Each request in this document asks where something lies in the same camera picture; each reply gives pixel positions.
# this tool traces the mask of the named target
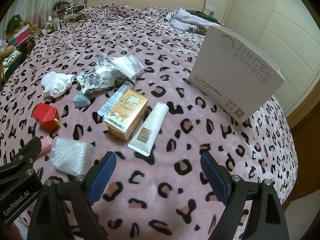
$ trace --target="qr code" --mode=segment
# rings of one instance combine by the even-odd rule
[[[238,118],[241,118],[242,116],[245,115],[245,112],[242,111],[239,107],[236,111],[233,112]]]
[[[225,106],[232,111],[237,105],[231,99],[229,99]]]

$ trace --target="cosmetics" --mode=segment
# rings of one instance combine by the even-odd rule
[[[90,143],[56,136],[52,142],[49,163],[68,174],[85,175],[92,166],[93,152],[94,147]]]
[[[52,148],[52,138],[49,135],[47,137],[42,138],[41,139],[41,145],[42,145],[42,147],[41,147],[41,152],[39,153],[39,155],[51,150],[51,148]]]
[[[127,141],[143,118],[147,106],[148,98],[134,90],[128,90],[111,112],[104,116],[109,132]]]
[[[98,115],[106,118],[110,114],[112,108],[115,107],[116,103],[119,102],[121,97],[129,90],[133,89],[133,84],[130,81],[126,81],[123,85],[112,95],[111,98],[99,109]]]
[[[165,103],[158,102],[128,147],[142,155],[149,156],[168,110],[169,107]]]

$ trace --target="tube label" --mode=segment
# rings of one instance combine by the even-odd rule
[[[145,127],[142,127],[142,129],[137,137],[137,140],[144,142],[144,143],[147,143],[151,133],[152,133],[151,130],[149,130]]]

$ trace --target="clear bottle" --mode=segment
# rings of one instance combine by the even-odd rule
[[[65,25],[67,25],[67,23],[68,23],[68,13],[67,13],[67,11],[64,13],[63,22],[64,22]]]

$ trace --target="bottle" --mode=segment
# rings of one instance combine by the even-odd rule
[[[123,85],[112,95],[111,98],[99,109],[98,115],[106,118],[110,114],[112,108],[115,107],[116,103],[124,96],[124,94],[129,90],[133,89],[133,83],[131,81],[126,81]]]
[[[63,22],[64,22],[65,26],[66,26],[67,23],[68,23],[68,13],[67,13],[67,12],[64,13]]]
[[[59,19],[56,19],[56,29],[57,29],[57,31],[59,31],[61,28],[60,28],[60,21],[59,21]]]
[[[169,107],[165,103],[158,102],[128,144],[128,147],[148,157],[168,111]]]

